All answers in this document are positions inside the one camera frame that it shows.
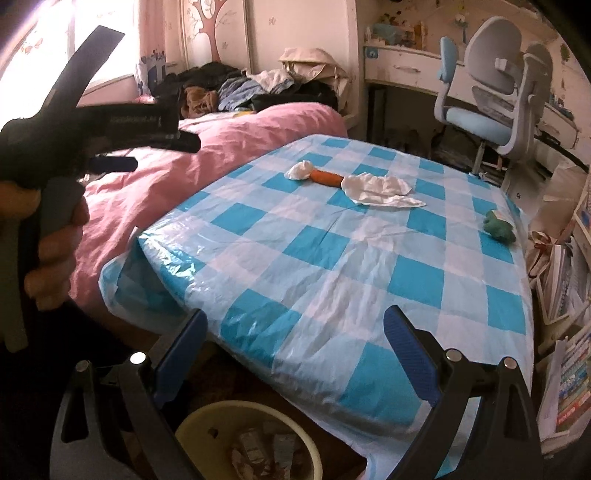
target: blue gripper jaw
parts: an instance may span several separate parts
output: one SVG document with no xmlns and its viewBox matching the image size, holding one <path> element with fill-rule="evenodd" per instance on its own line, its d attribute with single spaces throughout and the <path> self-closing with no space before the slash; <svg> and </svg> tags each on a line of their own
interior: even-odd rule
<svg viewBox="0 0 591 480">
<path fill-rule="evenodd" d="M 396 305 L 384 313 L 384 333 L 417 396 L 434 407 L 441 398 L 438 367 L 444 350 L 431 333 L 417 330 Z"/>
</svg>

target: trash can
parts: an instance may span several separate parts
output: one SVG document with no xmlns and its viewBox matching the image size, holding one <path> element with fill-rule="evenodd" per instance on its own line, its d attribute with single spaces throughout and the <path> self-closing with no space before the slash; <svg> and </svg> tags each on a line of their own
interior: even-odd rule
<svg viewBox="0 0 591 480">
<path fill-rule="evenodd" d="M 259 403 L 230 400 L 207 405 L 182 422 L 176 437 L 205 480 L 239 480 L 229 454 L 236 435 L 268 420 L 287 426 L 310 455 L 310 464 L 292 480 L 322 480 L 320 454 L 310 436 L 288 416 Z"/>
</svg>

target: window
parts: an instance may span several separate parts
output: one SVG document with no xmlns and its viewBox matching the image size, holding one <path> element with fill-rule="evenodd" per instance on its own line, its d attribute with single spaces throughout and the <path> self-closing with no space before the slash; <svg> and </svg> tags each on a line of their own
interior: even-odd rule
<svg viewBox="0 0 591 480">
<path fill-rule="evenodd" d="M 0 128 L 39 111 L 68 59 L 98 25 L 125 37 L 90 84 L 133 74 L 139 58 L 136 8 L 136 0 L 59 0 L 47 7 L 1 74 Z"/>
</svg>

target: blue chair seat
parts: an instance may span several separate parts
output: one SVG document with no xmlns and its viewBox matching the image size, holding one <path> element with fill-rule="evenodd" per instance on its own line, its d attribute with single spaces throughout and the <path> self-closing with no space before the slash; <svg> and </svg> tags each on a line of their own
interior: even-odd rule
<svg viewBox="0 0 591 480">
<path fill-rule="evenodd" d="M 511 128 L 490 117 L 455 106 L 447 108 L 445 115 L 448 123 L 495 145 L 507 145 L 511 139 Z"/>
</svg>

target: desk drawer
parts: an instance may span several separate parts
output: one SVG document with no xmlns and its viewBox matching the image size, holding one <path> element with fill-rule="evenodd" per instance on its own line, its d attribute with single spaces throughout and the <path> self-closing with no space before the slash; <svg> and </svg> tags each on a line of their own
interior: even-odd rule
<svg viewBox="0 0 591 480">
<path fill-rule="evenodd" d="M 437 80 L 440 60 L 396 50 L 378 50 L 377 58 L 366 58 L 365 78 L 395 83 L 427 93 L 439 91 Z"/>
</svg>

